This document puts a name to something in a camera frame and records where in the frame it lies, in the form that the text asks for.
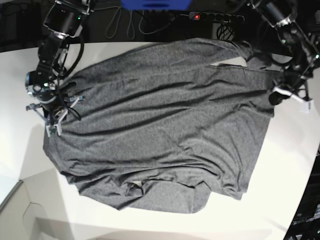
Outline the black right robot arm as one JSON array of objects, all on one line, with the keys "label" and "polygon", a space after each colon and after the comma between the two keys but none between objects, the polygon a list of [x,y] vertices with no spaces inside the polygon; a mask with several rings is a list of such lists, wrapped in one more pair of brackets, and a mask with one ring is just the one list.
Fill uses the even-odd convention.
[{"label": "black right robot arm", "polygon": [[38,100],[26,110],[43,109],[40,117],[45,125],[53,127],[61,119],[61,115],[70,109],[63,100],[60,81],[67,78],[79,63],[84,52],[84,42],[80,43],[80,51],[70,69],[65,68],[69,44],[73,38],[83,39],[83,25],[96,6],[95,0],[56,0],[48,11],[43,25],[49,30],[47,39],[38,48],[39,62],[34,71],[25,77],[27,93]]}]

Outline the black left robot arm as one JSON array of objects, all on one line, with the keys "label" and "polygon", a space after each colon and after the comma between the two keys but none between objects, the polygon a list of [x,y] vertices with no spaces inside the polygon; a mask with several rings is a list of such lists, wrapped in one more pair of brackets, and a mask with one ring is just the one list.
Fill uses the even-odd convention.
[{"label": "black left robot arm", "polygon": [[291,53],[291,60],[275,64],[282,67],[283,77],[274,83],[269,102],[276,106],[292,98],[300,103],[311,101],[308,80],[320,67],[320,48],[316,40],[297,22],[295,0],[249,0],[248,5],[275,30],[282,46]]}]

